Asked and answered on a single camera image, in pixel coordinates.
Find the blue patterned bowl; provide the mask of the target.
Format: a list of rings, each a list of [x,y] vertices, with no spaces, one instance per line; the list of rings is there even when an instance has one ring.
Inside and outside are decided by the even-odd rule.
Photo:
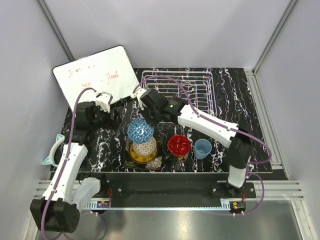
[[[147,143],[154,135],[154,128],[141,117],[134,119],[127,128],[128,138],[136,144]]]

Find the beige red patterned bowl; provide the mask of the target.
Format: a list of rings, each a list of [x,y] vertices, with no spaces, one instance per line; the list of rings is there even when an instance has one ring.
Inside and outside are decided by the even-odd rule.
[[[133,150],[140,156],[149,156],[152,154],[156,147],[157,142],[154,137],[152,137],[148,142],[145,143],[133,143]]]

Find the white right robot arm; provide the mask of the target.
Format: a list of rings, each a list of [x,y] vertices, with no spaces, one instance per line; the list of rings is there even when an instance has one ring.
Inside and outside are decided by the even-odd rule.
[[[226,149],[225,162],[229,165],[227,192],[239,198],[245,192],[247,165],[254,149],[247,128],[223,121],[195,108],[179,97],[167,99],[155,89],[139,89],[135,94],[141,114],[151,126],[173,123],[192,128],[222,144]]]

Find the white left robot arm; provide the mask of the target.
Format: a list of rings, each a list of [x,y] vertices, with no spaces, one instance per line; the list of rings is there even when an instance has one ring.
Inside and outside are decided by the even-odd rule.
[[[73,233],[79,224],[80,213],[90,199],[93,196],[103,198],[108,193],[107,184],[94,177],[85,178],[77,189],[73,187],[96,131],[117,129],[120,122],[115,104],[109,110],[94,101],[77,104],[55,174],[42,197],[33,199],[29,207],[40,231]]]

